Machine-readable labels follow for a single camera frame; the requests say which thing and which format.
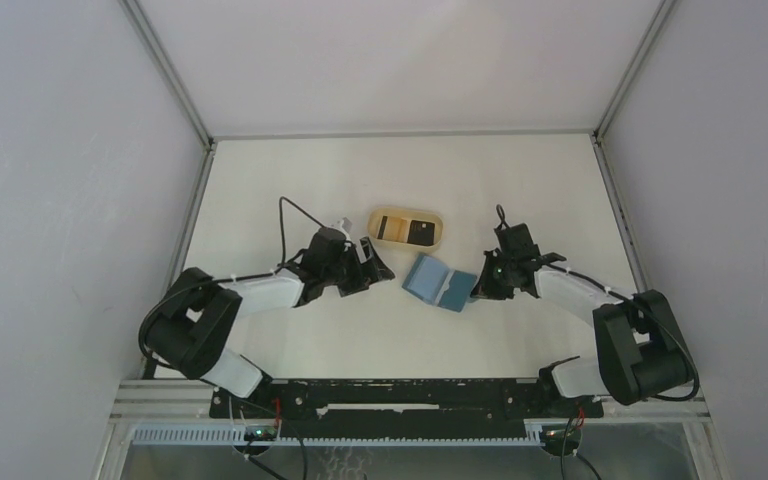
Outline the blue leather card holder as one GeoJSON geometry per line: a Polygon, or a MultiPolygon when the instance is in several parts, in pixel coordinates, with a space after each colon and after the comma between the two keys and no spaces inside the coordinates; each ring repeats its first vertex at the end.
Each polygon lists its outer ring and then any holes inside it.
{"type": "Polygon", "coordinates": [[[477,282],[477,275],[449,268],[439,259],[420,253],[402,282],[402,289],[427,305],[462,312],[477,282]]]}

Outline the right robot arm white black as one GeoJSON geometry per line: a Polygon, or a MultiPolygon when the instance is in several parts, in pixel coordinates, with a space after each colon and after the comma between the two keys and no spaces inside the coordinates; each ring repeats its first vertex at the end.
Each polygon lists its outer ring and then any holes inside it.
{"type": "Polygon", "coordinates": [[[582,397],[632,405],[647,399],[685,402],[698,395],[699,372],[665,295],[654,289],[623,294],[573,270],[564,256],[542,253],[524,223],[501,221],[494,233],[498,246],[485,251],[472,298],[511,300],[526,293],[593,330],[594,356],[543,369],[547,382],[537,393],[544,412],[565,415],[582,397]]]}

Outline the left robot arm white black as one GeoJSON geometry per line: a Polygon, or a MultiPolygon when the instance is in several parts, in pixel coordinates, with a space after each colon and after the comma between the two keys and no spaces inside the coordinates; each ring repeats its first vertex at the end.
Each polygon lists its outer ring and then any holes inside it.
{"type": "Polygon", "coordinates": [[[144,317],[138,346],[164,368],[226,390],[237,408],[258,417],[270,409],[273,392],[263,383],[267,373],[229,347],[236,321],[305,306],[328,287],[346,297],[394,277],[369,238],[352,241],[340,229],[322,227],[268,273],[215,278],[197,267],[184,270],[144,317]]]}

